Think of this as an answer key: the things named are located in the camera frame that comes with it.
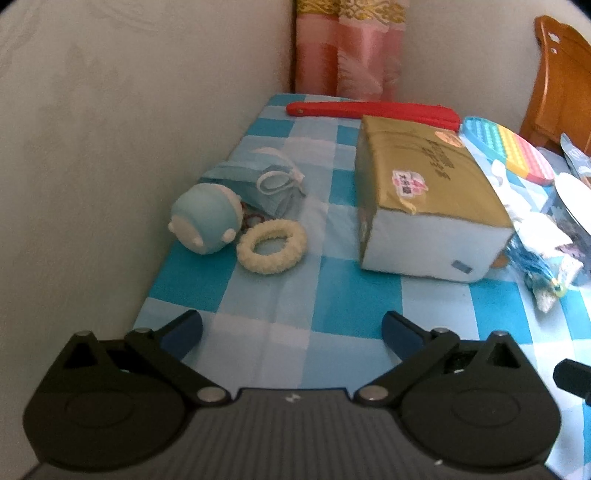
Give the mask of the blue tassel ball charm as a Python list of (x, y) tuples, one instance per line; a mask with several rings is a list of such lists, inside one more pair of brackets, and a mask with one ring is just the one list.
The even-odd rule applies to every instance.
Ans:
[(506, 247), (506, 255), (510, 262), (524, 273), (543, 278), (556, 296), (564, 295), (565, 287), (558, 281), (543, 257), (531, 252), (521, 243), (513, 241)]

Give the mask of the blue patterned cloth pouch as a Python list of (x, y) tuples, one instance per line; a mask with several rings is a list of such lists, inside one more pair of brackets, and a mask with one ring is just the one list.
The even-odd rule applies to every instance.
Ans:
[(537, 215), (532, 215), (528, 222), (524, 222), (519, 231), (515, 230), (507, 246), (512, 241), (519, 242), (531, 252), (542, 256), (558, 281), (565, 287), (565, 294), (556, 296), (543, 278), (522, 272), (508, 259), (524, 274), (526, 287), (532, 292), (537, 309), (546, 314), (574, 287), (575, 277), (583, 269), (583, 263), (579, 259), (561, 250), (561, 247), (573, 246), (573, 240), (557, 226), (551, 217), (538, 212)]

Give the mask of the blue round plush toy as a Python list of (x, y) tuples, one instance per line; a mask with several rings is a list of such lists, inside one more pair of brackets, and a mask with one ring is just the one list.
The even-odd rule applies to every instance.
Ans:
[(235, 241), (242, 220), (242, 201), (235, 192), (199, 183), (174, 202), (167, 228), (186, 249), (206, 255)]

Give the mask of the cream hair scrunchie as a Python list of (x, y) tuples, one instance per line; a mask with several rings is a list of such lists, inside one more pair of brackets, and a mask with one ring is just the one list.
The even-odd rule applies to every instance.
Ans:
[(280, 274), (304, 258), (308, 235), (293, 220), (269, 220), (249, 228), (240, 237), (236, 256), (243, 268), (260, 275)]

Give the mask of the blue checkered tablecloth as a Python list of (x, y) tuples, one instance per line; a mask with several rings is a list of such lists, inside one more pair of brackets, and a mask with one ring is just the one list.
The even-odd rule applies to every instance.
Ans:
[(196, 255), (174, 244), (137, 325), (158, 328), (188, 309), (204, 337), (186, 363), (230, 392), (242, 387), (356, 390), (390, 370), (397, 357), (381, 338), (390, 310), (425, 329), (447, 327), (464, 339), (508, 331), (551, 390), (562, 417), (549, 467), (567, 479), (590, 475), (590, 409), (557, 388), (566, 358), (590, 360), (590, 291), (569, 292), (540, 313), (522, 275), (492, 270), (474, 284), (365, 271), (358, 263), (356, 120), (287, 115), (293, 94), (270, 98), (238, 144), (283, 151), (304, 173), (295, 217), (308, 252), (293, 269), (262, 276), (242, 268), (233, 247)]

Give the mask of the gold tissue pack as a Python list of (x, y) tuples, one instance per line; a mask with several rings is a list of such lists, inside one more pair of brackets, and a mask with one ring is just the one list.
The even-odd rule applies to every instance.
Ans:
[(473, 283), (514, 233), (491, 182), (453, 131), (363, 117), (355, 180), (365, 270)]

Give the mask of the clear jar white lid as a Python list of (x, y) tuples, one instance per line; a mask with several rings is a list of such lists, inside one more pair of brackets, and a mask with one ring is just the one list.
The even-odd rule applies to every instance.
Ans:
[(568, 173), (560, 173), (554, 181), (552, 216), (558, 227), (573, 243), (590, 249), (590, 189)]

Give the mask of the blue floral pillow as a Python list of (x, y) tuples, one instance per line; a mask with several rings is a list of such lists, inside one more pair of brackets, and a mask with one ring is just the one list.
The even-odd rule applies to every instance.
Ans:
[(560, 146), (571, 174), (591, 187), (590, 157), (576, 147), (565, 133), (560, 136)]

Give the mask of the rainbow pop-it toy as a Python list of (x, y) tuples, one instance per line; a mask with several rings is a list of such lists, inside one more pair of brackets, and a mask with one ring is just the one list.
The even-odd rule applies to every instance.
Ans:
[(503, 163), (513, 174), (541, 186), (549, 186), (555, 179), (555, 172), (546, 158), (507, 127), (491, 120), (469, 116), (461, 125), (461, 132), (490, 162)]

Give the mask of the red folded fan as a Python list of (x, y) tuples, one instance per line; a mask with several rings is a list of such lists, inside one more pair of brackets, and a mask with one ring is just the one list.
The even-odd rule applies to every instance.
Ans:
[(293, 102), (286, 107), (294, 117), (362, 119), (363, 116), (412, 121), (458, 132), (461, 118), (448, 107), (400, 102)]

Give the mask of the wooden headboard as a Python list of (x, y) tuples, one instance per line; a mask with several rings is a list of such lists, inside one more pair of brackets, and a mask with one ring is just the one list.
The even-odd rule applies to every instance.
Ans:
[(560, 145), (565, 134), (590, 153), (590, 44), (573, 27), (543, 15), (534, 30), (541, 60), (520, 135), (535, 146)]

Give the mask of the pink curtain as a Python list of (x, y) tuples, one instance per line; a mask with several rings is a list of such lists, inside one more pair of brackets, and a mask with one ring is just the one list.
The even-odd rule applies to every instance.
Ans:
[(408, 1), (304, 0), (294, 7), (297, 93), (396, 99)]

